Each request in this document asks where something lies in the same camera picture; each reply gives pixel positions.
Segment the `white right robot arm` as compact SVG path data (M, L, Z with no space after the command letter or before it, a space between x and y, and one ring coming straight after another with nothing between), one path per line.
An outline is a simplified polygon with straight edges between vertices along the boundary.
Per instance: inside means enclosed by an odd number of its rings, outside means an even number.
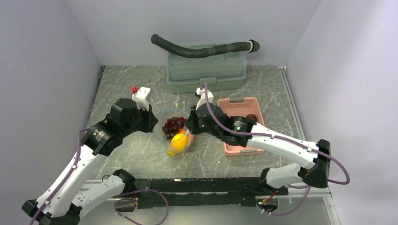
M314 188L328 186L329 141L295 139L246 117L228 116L216 105L192 106L186 126L194 135L207 133L231 146L264 150L292 161L288 166L263 169L258 184L265 195L300 182Z

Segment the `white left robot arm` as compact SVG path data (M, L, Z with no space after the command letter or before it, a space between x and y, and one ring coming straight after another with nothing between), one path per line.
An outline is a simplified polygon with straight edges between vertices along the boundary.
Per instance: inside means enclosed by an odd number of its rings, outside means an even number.
M124 169L83 193L80 188L91 171L134 132L151 133L158 119L147 97L120 98L98 123L77 136L77 150L56 179L37 199L27 200L22 210L41 225L77 225L80 219L110 197L128 197L134 193L135 177Z

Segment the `yellow mango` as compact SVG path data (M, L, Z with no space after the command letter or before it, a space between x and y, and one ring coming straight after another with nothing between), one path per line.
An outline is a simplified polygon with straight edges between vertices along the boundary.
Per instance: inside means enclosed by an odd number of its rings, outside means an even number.
M188 147L188 137L185 133L178 133L172 139L167 148L169 156L175 156L182 153Z

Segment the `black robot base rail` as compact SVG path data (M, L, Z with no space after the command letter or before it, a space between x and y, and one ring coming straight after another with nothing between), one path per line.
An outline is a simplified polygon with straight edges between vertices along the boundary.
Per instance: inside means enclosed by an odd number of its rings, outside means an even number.
M261 198L287 195L288 189L276 190L260 184L257 177L136 179L134 186L118 197L135 197L139 209L165 206L240 205L255 206Z

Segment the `dark red grape bunch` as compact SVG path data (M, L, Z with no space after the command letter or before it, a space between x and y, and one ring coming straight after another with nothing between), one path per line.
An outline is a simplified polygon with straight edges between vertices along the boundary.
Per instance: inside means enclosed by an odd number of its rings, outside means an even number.
M168 118L161 130L164 133L166 139L171 141L171 139L178 133L182 133L185 129L184 123L187 118L184 117L172 117Z

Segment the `clear zip top bag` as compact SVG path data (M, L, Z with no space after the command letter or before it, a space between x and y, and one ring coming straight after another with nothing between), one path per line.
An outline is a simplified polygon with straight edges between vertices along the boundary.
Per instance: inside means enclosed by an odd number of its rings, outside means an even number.
M156 113L155 117L158 123L153 128L153 134L162 143L167 155L174 157L189 149L194 135L186 126L188 113L179 109L176 103L170 109Z

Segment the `orange fruit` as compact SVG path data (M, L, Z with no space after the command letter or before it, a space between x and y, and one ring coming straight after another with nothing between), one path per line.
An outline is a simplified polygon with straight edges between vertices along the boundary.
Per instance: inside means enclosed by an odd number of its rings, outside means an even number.
M188 149L194 140L194 135L188 129L183 130L183 134L184 134L184 137L186 137L186 139L187 139L185 149Z

